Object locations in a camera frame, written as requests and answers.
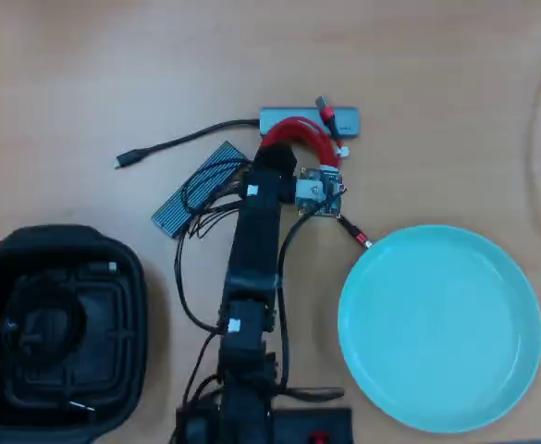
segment light blue plate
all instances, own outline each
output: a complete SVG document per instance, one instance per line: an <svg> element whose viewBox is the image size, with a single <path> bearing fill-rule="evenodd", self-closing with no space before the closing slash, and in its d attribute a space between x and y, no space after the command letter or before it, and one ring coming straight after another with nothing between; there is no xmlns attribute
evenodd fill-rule
<svg viewBox="0 0 541 444"><path fill-rule="evenodd" d="M541 360L541 314L522 270L491 241L447 226L369 248L344 285L338 334L371 401L428 432L496 421Z"/></svg>

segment wooden surface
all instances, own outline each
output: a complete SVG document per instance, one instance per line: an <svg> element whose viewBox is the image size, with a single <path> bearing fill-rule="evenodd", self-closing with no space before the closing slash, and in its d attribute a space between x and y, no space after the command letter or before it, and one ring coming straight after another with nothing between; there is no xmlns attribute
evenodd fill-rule
<svg viewBox="0 0 541 444"><path fill-rule="evenodd" d="M29 224L92 225L130 245L149 278L145 390L100 442L165 443L204 338L180 310L175 242L151 214L224 139L253 155L259 137L228 131L124 171L116 154L326 93L362 114L342 168L349 218L375 239L421 223L476 230L523 266L541 302L540 82L541 0L0 1L0 239ZM285 211L283 234L295 217ZM211 322L233 223L186 252L190 304ZM345 387L358 443L541 438L541 368L508 416L458 437L413 431L363 396L336 329L360 253L328 220L295 240L292 382Z"/></svg>

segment black container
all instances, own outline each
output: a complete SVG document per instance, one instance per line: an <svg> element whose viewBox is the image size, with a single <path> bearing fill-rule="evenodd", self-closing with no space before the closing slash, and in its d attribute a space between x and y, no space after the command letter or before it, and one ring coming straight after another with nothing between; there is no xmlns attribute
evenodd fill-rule
<svg viewBox="0 0 541 444"><path fill-rule="evenodd" d="M19 229L0 242L0 327L14 291L38 276L78 298L83 336L62 363L44 369L5 364L0 347L0 442L91 442L122 424L141 396L147 352L141 264L129 247L93 228Z"/></svg>

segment wire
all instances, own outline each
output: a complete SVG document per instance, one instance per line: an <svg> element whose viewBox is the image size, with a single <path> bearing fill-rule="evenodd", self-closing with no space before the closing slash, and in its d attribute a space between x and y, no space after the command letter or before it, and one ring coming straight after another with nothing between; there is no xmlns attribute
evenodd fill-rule
<svg viewBox="0 0 541 444"><path fill-rule="evenodd" d="M199 208L190 207L189 204L188 204L188 200L190 198L190 193L194 192L195 190L198 190L199 187L201 187L207 180L210 180L215 175L219 175L219 174L222 174L223 172L225 172L225 170L223 168L217 169L217 170L212 170L212 168L220 167L222 165L228 165L228 164L231 164L231 163L232 164L239 163L239 164L241 164L243 166L246 166L246 165L250 164L250 161L247 160L247 159L225 159L225 160L221 160L221 161L218 161L218 162L214 162L213 164L210 164L210 165L205 166L203 168L200 168L198 171L196 171L196 173L194 173L192 176L190 176L188 178L188 180L184 183L184 185L181 188L181 201L182 201L186 211L193 212L194 214L196 214L198 216L202 216L202 215L206 215L206 214L219 214L220 217L223 218L223 217L227 216L228 212L231 212L233 210L235 210L235 211L239 210L240 205L241 205L241 202L239 202L239 201L231 202L231 203L225 203L225 204L218 205L218 206L211 206L211 204L213 204L215 202L215 201L213 201L212 203L205 204L204 206L201 206ZM202 173L204 173L206 171L210 171L210 174L206 174L205 179L199 180L194 186L190 187L190 184L192 183L192 181L195 180L196 178L198 178L199 175L201 175ZM218 223L219 221L220 221L220 219L213 222L213 226L216 225L216 223ZM203 234L203 236L208 231L210 231L210 228L212 228L212 227L209 227L209 229L206 230L206 232ZM181 258L182 258L182 253L183 253L183 249L184 249L184 242L186 241L186 236L191 237L190 233L191 233L191 228L186 227L178 235L178 246L176 248L176 258L174 260L174 274L175 274L175 277L176 277L176 285L178 287L179 301L181 303L182 308L184 309L184 312L186 313L186 316L190 319L190 321L195 326L197 326L197 327L199 327L199 328L201 328L201 329L203 329L205 331L208 331L209 333L218 333L219 328L214 327L214 326L210 326L210 325L204 323L203 321L201 321L200 319L198 319L194 315L194 313L191 311L191 309L188 306L188 303L186 301L186 297L185 297L185 293L184 293L184 284L183 284L182 272L181 272Z"/></svg>
<svg viewBox="0 0 541 444"><path fill-rule="evenodd" d="M215 227L216 224L218 224L221 220L226 218L227 216L234 215L235 213L238 213L240 209L234 208L232 210L228 210L225 213L215 213L208 215L207 217L203 219L199 219L198 223L195 224L193 229L191 230L190 237L193 237L194 234L198 239L204 239L204 237L209 233L211 229Z"/></svg>
<svg viewBox="0 0 541 444"><path fill-rule="evenodd" d="M204 207L198 207L197 208L197 207L190 206L189 199L190 199L190 196L194 192L199 190L199 188L204 183L206 183L207 181L213 179L215 176L218 176L218 175L220 175L222 173L225 173L227 171L232 171L233 169L235 169L235 167L233 167L233 166L235 166L235 164L238 164L239 167L242 168L242 167L245 167L245 166L249 165L250 163L251 163L251 161L248 160L248 159L234 158L234 159L220 160L218 162L214 162L213 164L203 166L202 168L200 168L198 171L196 171L194 174L192 174L188 178L188 180L186 180L186 182L182 185L182 188L180 190L181 191L181 194L180 194L181 202L184 205L184 209L188 213L191 213L193 215L205 215L205 214L208 214L208 213L221 213L221 212L224 212L226 210L236 208L237 206L235 205L235 203L225 203L224 205L219 205L219 206L204 206ZM221 169L218 169L218 170L210 171L213 168L217 168L217 167L220 167L220 166L223 166L223 165L233 165L233 166L228 167L228 168L221 168ZM200 179L194 185L191 186L191 183L199 175L201 175L203 173L206 173L207 171L209 171L209 173L205 174L202 179Z"/></svg>
<svg viewBox="0 0 541 444"><path fill-rule="evenodd" d="M217 132L219 130L226 130L233 127L260 127L259 118L240 118L236 120L228 120L226 122L217 123L211 125L210 127L200 129L192 134L187 136L179 137L173 141L158 143L157 145L150 146L148 148L138 148L134 150L127 151L116 158L115 167L124 168L129 167L133 164L140 162L145 157L159 153L160 151L173 148L174 146L181 145L182 143L191 142L193 140L199 139L203 136Z"/></svg>
<svg viewBox="0 0 541 444"><path fill-rule="evenodd" d="M337 192L336 194L332 194L331 196L328 196L326 199L324 199L322 202L317 203L314 208L309 210L307 213L305 213L303 216L297 220L293 224L293 226L290 228L289 233L287 234L287 237L282 242L282 246L280 247L280 253L278 254L278 280L279 285L277 289L277 301L278 301L278 316L280 319L280 337L281 337L281 343L282 343L282 373L280 376L280 384L278 385L278 390L284 392L287 390L287 384L289 383L289 329L287 327L287 309L285 306L285 295L284 290L282 287L282 280L284 277L284 268L285 268L285 258L287 255L287 249L289 248L290 244L292 243L292 240L294 239L295 235L301 229L303 224L307 222L311 217L317 213L323 206L329 205L334 200L336 200L338 197L340 197L342 194L344 194L347 191L346 188L341 190L340 192Z"/></svg>
<svg viewBox="0 0 541 444"><path fill-rule="evenodd" d="M196 365L194 366L192 373L190 375L190 379L188 380L188 385L186 386L186 389L184 390L184 396L182 398L182 406L186 407L188 405L188 397L190 396L190 389L192 388L192 384L194 383L194 378L196 377L196 373L198 372L198 368L200 367L201 362L203 361L204 352L206 352L206 347L208 347L208 344L211 343L211 340L216 336L216 332L211 332L206 339L204 340L203 346L200 348L200 353L198 354L198 359L196 360Z"/></svg>
<svg viewBox="0 0 541 444"><path fill-rule="evenodd" d="M350 222L343 214L340 213L336 220L342 227L344 227L344 229L346 229L348 234L350 234L355 241L363 246L363 248L371 248L373 246L373 243L369 240L366 234L364 234L363 231L356 225L352 224L352 222Z"/></svg>
<svg viewBox="0 0 541 444"><path fill-rule="evenodd" d="M179 301L181 303L182 308L184 309L184 312L186 313L186 316L192 321L192 323L203 329L208 331L209 333L217 333L218 327L209 326L208 324L205 324L203 321L198 319L194 313L190 310L190 307L188 306L188 303L186 302L186 297L184 295L184 284L181 276L181 255L182 251L184 249L184 241L186 240L186 235L188 234L188 229L185 228L178 236L178 247L176 249L176 259L174 260L174 273L176 275L176 285L178 286L178 296Z"/></svg>
<svg viewBox="0 0 541 444"><path fill-rule="evenodd" d="M315 122L305 117L287 117L272 127L262 140L261 147L289 139L303 141L315 150L321 165L338 168L339 159L332 141Z"/></svg>

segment blue heat sink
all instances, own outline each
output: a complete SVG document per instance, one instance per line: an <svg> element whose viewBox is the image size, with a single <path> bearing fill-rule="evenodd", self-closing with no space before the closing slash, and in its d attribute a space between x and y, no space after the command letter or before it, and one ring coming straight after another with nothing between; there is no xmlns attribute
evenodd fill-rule
<svg viewBox="0 0 541 444"><path fill-rule="evenodd" d="M232 159L239 159L239 162L208 168L208 166L214 163ZM247 160L247 157L231 143L224 142L219 146L194 173L194 179L191 180L188 189L188 193L190 194L188 205L190 207L201 207L208 204L212 197L225 187L235 176L235 173L243 166L241 160ZM181 201L182 188L183 185L151 217L153 222L167 236L172 238L176 238L193 218L193 215L186 211Z"/></svg>

